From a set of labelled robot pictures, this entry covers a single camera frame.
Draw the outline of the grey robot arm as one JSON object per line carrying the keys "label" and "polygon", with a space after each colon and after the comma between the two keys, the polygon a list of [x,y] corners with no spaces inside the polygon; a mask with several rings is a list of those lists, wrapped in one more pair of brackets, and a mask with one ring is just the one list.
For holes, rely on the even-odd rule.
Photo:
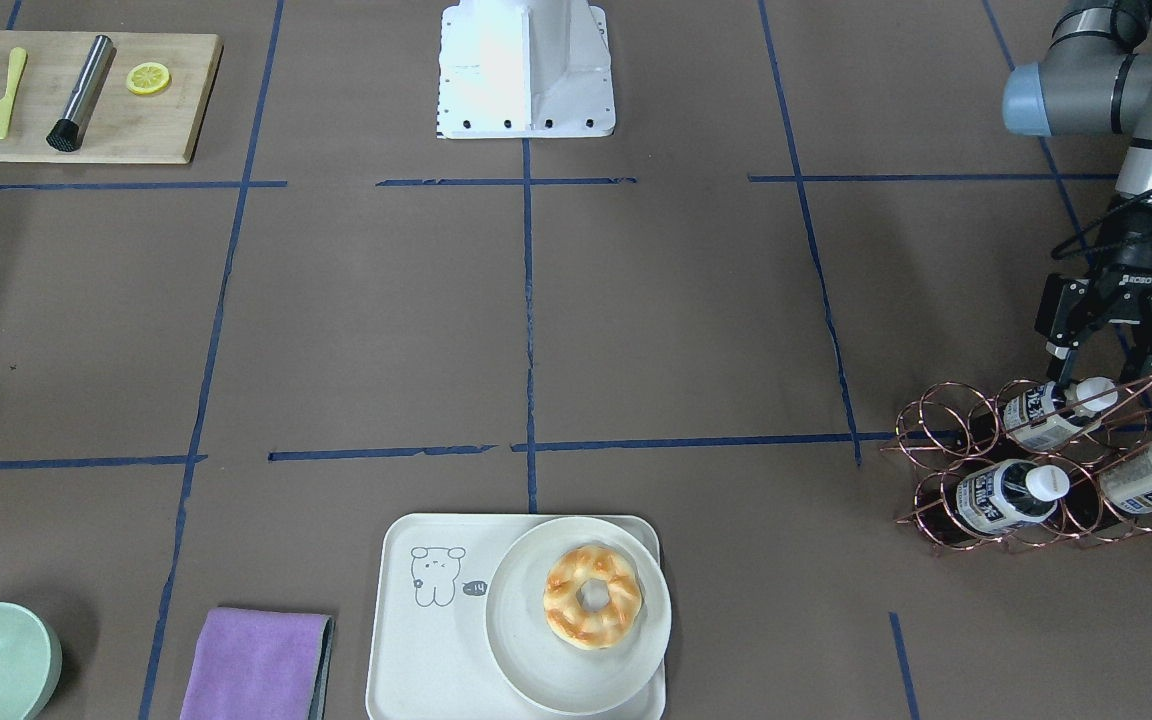
{"label": "grey robot arm", "polygon": [[1129,138],[1107,209],[1051,252],[1087,260],[1083,276],[1047,278],[1036,316],[1047,377],[1061,386],[1106,325],[1132,332],[1120,381],[1152,373],[1152,54],[1138,53],[1151,20],[1152,1],[1071,1],[1043,60],[1005,85],[1001,113],[1015,135]]}

